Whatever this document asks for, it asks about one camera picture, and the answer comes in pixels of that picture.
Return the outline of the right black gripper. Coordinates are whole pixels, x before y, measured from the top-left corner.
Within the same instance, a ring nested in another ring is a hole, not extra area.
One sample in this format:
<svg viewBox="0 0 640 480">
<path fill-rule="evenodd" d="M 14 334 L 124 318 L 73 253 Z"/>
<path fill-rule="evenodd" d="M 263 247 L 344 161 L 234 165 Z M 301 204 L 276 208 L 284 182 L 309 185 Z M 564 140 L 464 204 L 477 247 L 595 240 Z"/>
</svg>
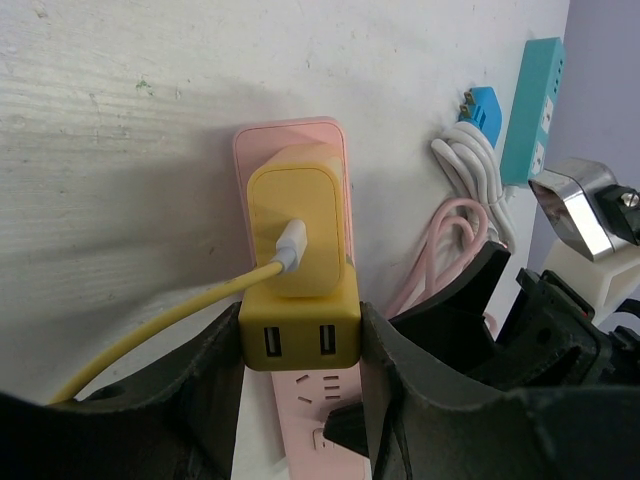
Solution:
<svg viewBox="0 0 640 480">
<path fill-rule="evenodd" d="M 510 257 L 485 243 L 448 286 L 390 322 L 362 304 L 373 478 L 638 478 L 638 388 L 543 386 L 637 386 L 639 336 L 599 330 L 555 273 L 519 272 L 494 358 L 496 388 L 542 388 L 502 392 L 461 374 L 494 353 L 485 309 Z"/>
</svg>

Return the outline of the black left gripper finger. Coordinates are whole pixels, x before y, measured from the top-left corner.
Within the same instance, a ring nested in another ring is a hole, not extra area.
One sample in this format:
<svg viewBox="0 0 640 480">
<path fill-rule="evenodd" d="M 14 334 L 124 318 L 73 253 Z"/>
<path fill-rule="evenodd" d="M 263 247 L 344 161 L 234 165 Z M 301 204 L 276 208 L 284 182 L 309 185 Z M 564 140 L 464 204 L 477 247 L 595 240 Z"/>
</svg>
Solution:
<svg viewBox="0 0 640 480">
<path fill-rule="evenodd" d="M 228 479 L 244 376 L 237 303 L 89 397 L 1 397 L 4 479 Z"/>
</svg>

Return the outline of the pink power strip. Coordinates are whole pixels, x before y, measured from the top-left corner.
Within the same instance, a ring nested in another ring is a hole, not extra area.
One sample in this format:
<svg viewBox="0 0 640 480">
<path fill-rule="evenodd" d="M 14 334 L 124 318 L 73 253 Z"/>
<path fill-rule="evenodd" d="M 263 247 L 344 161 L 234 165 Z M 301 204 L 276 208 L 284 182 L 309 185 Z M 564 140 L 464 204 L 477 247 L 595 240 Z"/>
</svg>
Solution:
<svg viewBox="0 0 640 480">
<path fill-rule="evenodd" d="M 272 378 L 291 478 L 362 479 L 364 455 L 324 434 L 330 413 L 361 396 L 344 133 L 330 118 L 285 120 L 241 129 L 232 148 L 253 263 L 301 250 L 244 294 L 245 363 Z"/>
</svg>

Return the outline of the yellow green charger plug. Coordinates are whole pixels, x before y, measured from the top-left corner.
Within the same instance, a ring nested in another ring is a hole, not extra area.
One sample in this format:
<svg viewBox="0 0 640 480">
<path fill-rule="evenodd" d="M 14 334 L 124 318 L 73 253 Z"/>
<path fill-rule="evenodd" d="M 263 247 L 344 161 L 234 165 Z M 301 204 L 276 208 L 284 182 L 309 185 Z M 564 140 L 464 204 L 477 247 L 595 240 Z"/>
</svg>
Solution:
<svg viewBox="0 0 640 480">
<path fill-rule="evenodd" d="M 327 297 L 284 298 L 265 284 L 249 288 L 241 303 L 245 364 L 255 371 L 346 369 L 361 355 L 361 310 L 356 270 Z"/>
</svg>

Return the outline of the blue plug adapter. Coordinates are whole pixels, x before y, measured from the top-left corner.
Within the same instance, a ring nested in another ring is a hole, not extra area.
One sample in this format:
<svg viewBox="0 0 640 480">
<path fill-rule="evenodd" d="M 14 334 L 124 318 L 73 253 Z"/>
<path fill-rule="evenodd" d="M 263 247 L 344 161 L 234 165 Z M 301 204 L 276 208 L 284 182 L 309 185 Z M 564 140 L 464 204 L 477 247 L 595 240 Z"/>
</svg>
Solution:
<svg viewBox="0 0 640 480">
<path fill-rule="evenodd" d="M 490 86 L 470 88 L 459 110 L 458 120 L 475 126 L 495 148 L 502 128 L 502 109 L 495 90 Z"/>
</svg>

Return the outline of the teal power strip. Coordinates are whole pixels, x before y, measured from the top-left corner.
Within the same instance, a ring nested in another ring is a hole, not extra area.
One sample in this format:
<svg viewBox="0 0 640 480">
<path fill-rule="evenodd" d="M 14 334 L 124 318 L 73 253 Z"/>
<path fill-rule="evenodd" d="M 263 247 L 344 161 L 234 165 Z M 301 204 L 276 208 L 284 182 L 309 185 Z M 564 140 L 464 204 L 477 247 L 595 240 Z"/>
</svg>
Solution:
<svg viewBox="0 0 640 480">
<path fill-rule="evenodd" d="M 559 37 L 526 42 L 500 165 L 507 186 L 524 187 L 543 169 L 565 63 Z"/>
</svg>

